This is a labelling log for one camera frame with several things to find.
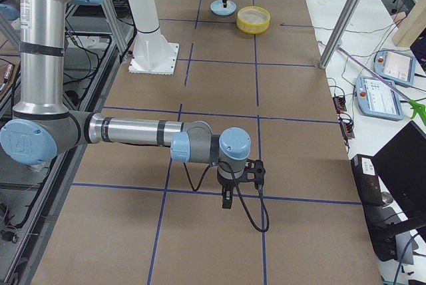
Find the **white mesh steamer liner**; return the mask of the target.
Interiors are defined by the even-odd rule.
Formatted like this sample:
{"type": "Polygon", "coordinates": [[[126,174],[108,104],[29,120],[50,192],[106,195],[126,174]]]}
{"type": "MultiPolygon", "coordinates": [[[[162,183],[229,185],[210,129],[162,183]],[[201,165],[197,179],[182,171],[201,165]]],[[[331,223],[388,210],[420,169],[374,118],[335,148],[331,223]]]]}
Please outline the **white mesh steamer liner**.
{"type": "Polygon", "coordinates": [[[264,24],[269,18],[267,13],[257,8],[241,9],[238,15],[241,21],[252,25],[264,24]]]}

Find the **yellow rimmed bamboo steamer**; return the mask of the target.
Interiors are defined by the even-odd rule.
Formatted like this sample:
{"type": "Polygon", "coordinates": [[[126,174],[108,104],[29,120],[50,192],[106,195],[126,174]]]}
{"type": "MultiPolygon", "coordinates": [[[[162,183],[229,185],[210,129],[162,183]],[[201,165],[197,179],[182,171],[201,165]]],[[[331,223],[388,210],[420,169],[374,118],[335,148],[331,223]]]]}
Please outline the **yellow rimmed bamboo steamer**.
{"type": "Polygon", "coordinates": [[[265,22],[264,24],[260,24],[260,25],[252,25],[252,24],[247,24],[243,21],[240,20],[239,18],[239,12],[241,11],[241,9],[237,12],[237,16],[236,16],[236,25],[237,28],[247,34],[251,34],[251,35],[258,35],[261,34],[265,31],[268,30],[269,26],[270,26],[270,20],[271,20],[271,15],[270,13],[263,7],[259,7],[259,6],[247,6],[247,7],[243,7],[242,9],[247,9],[247,8],[257,8],[265,13],[268,14],[268,21],[265,22]]]}

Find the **light blue plate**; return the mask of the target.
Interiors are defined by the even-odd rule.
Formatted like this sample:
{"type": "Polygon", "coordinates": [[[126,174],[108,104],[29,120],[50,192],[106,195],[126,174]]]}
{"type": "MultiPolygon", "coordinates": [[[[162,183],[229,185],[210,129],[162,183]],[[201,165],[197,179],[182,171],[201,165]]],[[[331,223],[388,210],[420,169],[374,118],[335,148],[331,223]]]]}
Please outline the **light blue plate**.
{"type": "Polygon", "coordinates": [[[228,0],[226,3],[223,3],[222,0],[213,1],[210,4],[210,10],[215,15],[219,16],[229,16],[232,15],[237,9],[235,2],[228,0]]]}

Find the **brown paper table cover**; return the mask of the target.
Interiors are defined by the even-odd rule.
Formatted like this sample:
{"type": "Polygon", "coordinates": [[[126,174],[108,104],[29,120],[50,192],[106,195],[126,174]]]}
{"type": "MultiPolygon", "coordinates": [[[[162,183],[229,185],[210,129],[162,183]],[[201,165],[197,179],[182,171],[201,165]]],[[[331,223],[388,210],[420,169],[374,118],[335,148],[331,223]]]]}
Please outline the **brown paper table cover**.
{"type": "Polygon", "coordinates": [[[87,147],[34,284],[379,284],[381,278],[337,123],[306,0],[265,7],[251,36],[214,0],[155,0],[179,43],[171,76],[119,69],[111,117],[242,127],[266,168],[267,233],[238,200],[222,208],[216,171],[171,162],[169,150],[87,147]]]}

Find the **silver metal pole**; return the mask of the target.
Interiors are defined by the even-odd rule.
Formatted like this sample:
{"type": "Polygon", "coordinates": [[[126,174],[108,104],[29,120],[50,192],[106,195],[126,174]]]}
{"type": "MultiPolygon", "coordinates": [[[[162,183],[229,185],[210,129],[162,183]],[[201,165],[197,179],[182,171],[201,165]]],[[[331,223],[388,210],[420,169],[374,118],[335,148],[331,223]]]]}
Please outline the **silver metal pole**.
{"type": "Polygon", "coordinates": [[[331,33],[331,36],[325,46],[325,49],[319,60],[319,68],[325,69],[330,62],[335,50],[337,49],[337,43],[341,40],[350,19],[352,18],[360,0],[347,0],[340,16],[335,24],[335,27],[331,33]]]}

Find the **near black connector box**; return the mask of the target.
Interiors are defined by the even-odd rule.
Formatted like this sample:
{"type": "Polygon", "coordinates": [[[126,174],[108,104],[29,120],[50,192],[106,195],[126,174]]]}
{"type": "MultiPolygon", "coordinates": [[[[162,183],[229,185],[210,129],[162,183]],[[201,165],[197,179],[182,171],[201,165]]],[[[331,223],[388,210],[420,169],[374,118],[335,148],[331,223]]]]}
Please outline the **near black connector box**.
{"type": "Polygon", "coordinates": [[[354,139],[355,135],[353,132],[353,119],[352,118],[339,118],[339,125],[342,136],[345,140],[354,139]]]}

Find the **black connector box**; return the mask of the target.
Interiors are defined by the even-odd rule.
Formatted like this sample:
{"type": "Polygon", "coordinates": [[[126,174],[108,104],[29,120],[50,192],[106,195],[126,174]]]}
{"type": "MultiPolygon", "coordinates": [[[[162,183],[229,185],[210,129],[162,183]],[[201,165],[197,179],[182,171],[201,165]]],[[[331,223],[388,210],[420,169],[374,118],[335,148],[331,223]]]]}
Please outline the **black connector box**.
{"type": "Polygon", "coordinates": [[[347,111],[346,98],[344,95],[334,96],[332,100],[337,114],[345,113],[347,111]]]}
{"type": "Polygon", "coordinates": [[[353,119],[352,118],[339,118],[339,125],[342,136],[345,140],[354,139],[355,135],[353,132],[353,119]]]}

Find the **far black connector box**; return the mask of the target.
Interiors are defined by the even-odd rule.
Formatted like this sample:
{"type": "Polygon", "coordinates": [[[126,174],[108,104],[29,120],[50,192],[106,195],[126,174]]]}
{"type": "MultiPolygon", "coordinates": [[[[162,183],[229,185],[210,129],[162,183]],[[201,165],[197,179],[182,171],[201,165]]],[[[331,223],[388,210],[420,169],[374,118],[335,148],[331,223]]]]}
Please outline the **far black connector box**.
{"type": "Polygon", "coordinates": [[[344,95],[334,96],[332,100],[337,114],[345,113],[347,111],[346,98],[344,95]]]}

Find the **near teach pendant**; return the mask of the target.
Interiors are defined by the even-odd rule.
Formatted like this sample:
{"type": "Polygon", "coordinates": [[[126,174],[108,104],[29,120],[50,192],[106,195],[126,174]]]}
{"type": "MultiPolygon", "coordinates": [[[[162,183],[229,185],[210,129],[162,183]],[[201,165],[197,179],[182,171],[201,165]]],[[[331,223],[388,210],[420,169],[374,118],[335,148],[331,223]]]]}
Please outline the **near teach pendant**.
{"type": "Polygon", "coordinates": [[[376,78],[358,76],[355,92],[363,115],[391,121],[405,118],[398,94],[376,78]]]}

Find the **teach pendant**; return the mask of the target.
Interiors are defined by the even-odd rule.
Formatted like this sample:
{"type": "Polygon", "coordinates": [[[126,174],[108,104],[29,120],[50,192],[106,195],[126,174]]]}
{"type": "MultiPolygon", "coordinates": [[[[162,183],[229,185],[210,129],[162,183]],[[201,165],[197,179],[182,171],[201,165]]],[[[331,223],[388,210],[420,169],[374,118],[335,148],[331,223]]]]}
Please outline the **teach pendant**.
{"type": "Polygon", "coordinates": [[[355,92],[363,115],[391,121],[405,118],[398,94],[376,78],[358,76],[355,92]]]}
{"type": "Polygon", "coordinates": [[[382,49],[375,54],[374,71],[383,78],[404,87],[413,85],[415,58],[392,49],[382,49]]]}

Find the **black laptop computer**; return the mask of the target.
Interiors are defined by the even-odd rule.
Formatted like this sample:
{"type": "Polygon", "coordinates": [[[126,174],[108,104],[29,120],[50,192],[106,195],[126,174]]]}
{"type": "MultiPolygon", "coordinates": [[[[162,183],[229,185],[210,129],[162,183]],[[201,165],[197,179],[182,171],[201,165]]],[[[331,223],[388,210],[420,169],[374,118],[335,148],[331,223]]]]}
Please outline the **black laptop computer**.
{"type": "Polygon", "coordinates": [[[411,230],[425,238],[425,132],[411,121],[375,155],[355,155],[351,168],[375,254],[383,262],[401,259],[411,230]],[[379,181],[406,220],[384,208],[379,181]]]}

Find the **far teach pendant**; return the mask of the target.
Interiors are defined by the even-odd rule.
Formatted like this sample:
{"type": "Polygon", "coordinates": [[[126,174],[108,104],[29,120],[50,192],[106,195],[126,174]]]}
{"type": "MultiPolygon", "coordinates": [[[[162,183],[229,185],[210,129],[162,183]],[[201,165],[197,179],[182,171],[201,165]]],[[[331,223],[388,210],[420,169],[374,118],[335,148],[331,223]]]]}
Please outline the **far teach pendant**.
{"type": "Polygon", "coordinates": [[[383,78],[404,87],[413,85],[415,58],[392,49],[382,49],[375,54],[374,71],[383,78]]]}

